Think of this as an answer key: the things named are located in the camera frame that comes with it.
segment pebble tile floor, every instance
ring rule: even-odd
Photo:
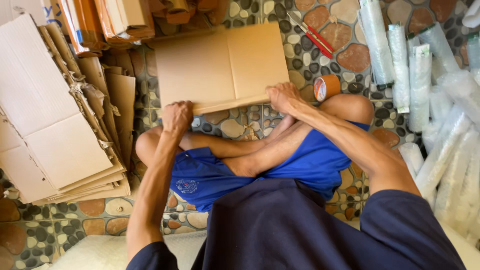
[[[458,65],[468,68],[465,48],[468,29],[461,18],[472,0],[385,0],[380,1],[386,24],[400,21],[408,32],[418,32],[439,21],[444,29]],[[415,142],[424,151],[421,137],[412,133],[408,117],[398,115],[392,104],[392,90],[378,90],[371,80],[368,48],[356,16],[357,0],[236,0],[223,11],[196,16],[188,27],[165,27],[160,31],[170,35],[184,29],[211,27],[223,23],[226,27],[279,21],[289,75],[304,99],[315,104],[313,79],[323,74],[336,74],[343,93],[364,95],[375,107],[375,119],[370,132],[396,149],[405,142]],[[319,50],[288,19],[294,11],[316,28],[333,46],[332,60]],[[135,102],[134,138],[158,126],[160,107],[154,52],[143,45],[131,52],[137,96]],[[192,130],[235,140],[262,139],[268,136],[282,115],[268,104],[196,116]],[[132,154],[132,183],[139,183],[146,166]],[[355,164],[341,172],[343,183],[328,202],[326,210],[347,221],[358,220],[369,197],[368,176]],[[0,170],[0,191],[12,187]],[[125,235],[133,197],[119,197],[76,203],[33,206],[16,199],[0,199],[0,270],[32,269],[53,262],[86,235]],[[174,191],[170,191],[163,215],[162,232],[186,233],[205,230],[207,213],[199,213]]]

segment shirt logo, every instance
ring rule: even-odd
[[[197,190],[198,187],[198,183],[195,182],[195,180],[180,179],[177,181],[176,185],[182,193],[193,193]]]

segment hand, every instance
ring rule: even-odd
[[[285,114],[292,115],[295,103],[304,102],[300,91],[293,83],[280,83],[266,88],[272,108]]]
[[[182,137],[193,121],[191,101],[179,101],[167,105],[163,110],[163,132]]]

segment leg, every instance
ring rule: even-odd
[[[247,155],[272,142],[283,131],[292,126],[294,122],[294,118],[286,116],[268,138],[248,142],[224,139],[196,132],[187,132],[180,142],[178,152],[180,153],[194,148],[210,147],[212,153],[220,159]],[[161,126],[154,127],[141,134],[137,139],[135,145],[137,156],[147,167],[151,162],[151,158],[154,156],[162,131],[163,128]]]
[[[373,119],[372,104],[367,98],[358,95],[333,96],[320,106],[320,110],[359,123],[370,124]],[[222,161],[235,175],[255,177],[286,161],[311,130],[307,124],[298,122],[264,148],[246,156],[226,158]]]

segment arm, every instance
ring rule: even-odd
[[[292,83],[268,87],[274,109],[304,121],[323,133],[370,177],[370,193],[396,189],[420,196],[405,162],[361,128],[317,110],[302,100]]]
[[[138,190],[138,198],[128,222],[128,261],[150,243],[163,241],[160,232],[177,146],[192,122],[192,103],[179,102],[165,107],[163,132],[154,161]]]

